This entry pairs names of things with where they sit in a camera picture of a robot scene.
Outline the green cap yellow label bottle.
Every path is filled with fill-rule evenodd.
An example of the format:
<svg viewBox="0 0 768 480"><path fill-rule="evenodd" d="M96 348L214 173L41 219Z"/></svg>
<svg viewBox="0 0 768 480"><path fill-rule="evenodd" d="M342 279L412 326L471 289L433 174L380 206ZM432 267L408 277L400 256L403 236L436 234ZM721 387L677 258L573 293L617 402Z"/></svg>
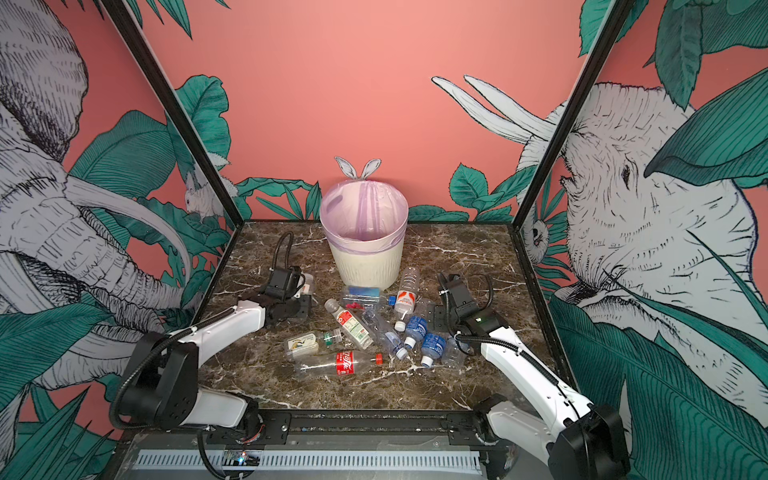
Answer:
<svg viewBox="0 0 768 480"><path fill-rule="evenodd" d="M288 338L284 342L285 354L288 359L297 360L333 350L342 342L343 334L340 329L310 331Z"/></svg>

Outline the red white label bottle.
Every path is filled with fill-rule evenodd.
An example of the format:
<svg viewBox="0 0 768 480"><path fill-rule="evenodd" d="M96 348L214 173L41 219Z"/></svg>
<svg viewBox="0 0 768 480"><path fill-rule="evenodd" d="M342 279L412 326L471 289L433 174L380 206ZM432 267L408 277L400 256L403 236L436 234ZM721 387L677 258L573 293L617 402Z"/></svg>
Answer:
<svg viewBox="0 0 768 480"><path fill-rule="evenodd" d="M407 320L415 310L419 283L419 269L416 267L406 267L401 277L394 305L396 312L394 329L396 332L405 331Z"/></svg>

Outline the red label cola bottle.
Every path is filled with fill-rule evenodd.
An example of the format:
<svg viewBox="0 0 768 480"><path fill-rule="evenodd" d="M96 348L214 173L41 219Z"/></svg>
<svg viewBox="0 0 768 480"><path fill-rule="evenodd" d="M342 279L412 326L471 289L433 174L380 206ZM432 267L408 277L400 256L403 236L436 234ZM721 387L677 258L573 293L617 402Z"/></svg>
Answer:
<svg viewBox="0 0 768 480"><path fill-rule="evenodd" d="M300 377L307 378L347 377L367 373L382 366L381 353L349 350L302 357L295 363L295 371Z"/></svg>

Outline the red green label clear bottle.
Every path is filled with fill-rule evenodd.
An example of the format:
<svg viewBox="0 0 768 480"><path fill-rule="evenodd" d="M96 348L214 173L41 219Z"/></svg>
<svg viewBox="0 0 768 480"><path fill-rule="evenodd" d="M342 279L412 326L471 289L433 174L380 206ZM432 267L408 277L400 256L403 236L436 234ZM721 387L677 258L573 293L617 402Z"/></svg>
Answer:
<svg viewBox="0 0 768 480"><path fill-rule="evenodd" d="M328 299L324 307L356 347L365 350L373 344L369 330L350 310L342 307L336 299Z"/></svg>

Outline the long clear bottle blue label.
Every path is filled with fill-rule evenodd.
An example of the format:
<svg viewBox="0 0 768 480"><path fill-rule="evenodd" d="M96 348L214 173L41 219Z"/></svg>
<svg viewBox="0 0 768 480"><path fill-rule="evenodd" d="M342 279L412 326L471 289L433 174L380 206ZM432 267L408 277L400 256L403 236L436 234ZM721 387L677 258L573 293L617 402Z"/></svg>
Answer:
<svg viewBox="0 0 768 480"><path fill-rule="evenodd" d="M390 357L398 360L408 357L408 350L402 338L375 308L364 309L361 320L376 344Z"/></svg>

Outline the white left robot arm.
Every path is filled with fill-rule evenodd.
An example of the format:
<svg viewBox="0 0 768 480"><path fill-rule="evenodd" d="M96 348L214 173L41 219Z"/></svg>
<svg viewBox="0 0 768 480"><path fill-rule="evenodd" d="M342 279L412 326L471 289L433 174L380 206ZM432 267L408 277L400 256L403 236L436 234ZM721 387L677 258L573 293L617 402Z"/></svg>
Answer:
<svg viewBox="0 0 768 480"><path fill-rule="evenodd" d="M257 292L195 325L144 335L111 401L112 426L125 431L213 427L254 436L259 431L258 403L201 387L198 371L245 336L289 319L306 319L312 303L308 293L280 299Z"/></svg>

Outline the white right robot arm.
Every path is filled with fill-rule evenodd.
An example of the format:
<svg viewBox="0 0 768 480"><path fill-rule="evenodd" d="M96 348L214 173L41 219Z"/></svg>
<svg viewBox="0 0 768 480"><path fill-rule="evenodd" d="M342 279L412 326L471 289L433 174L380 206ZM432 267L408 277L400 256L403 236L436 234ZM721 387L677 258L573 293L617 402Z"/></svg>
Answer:
<svg viewBox="0 0 768 480"><path fill-rule="evenodd" d="M492 435L536 457L554 479L626 479L631 466L618 411L593 403L534 355L494 309L491 277L483 306L460 275L440 273L437 280L457 344L494 365L536 411L519 412L506 400L492 404L481 414Z"/></svg>

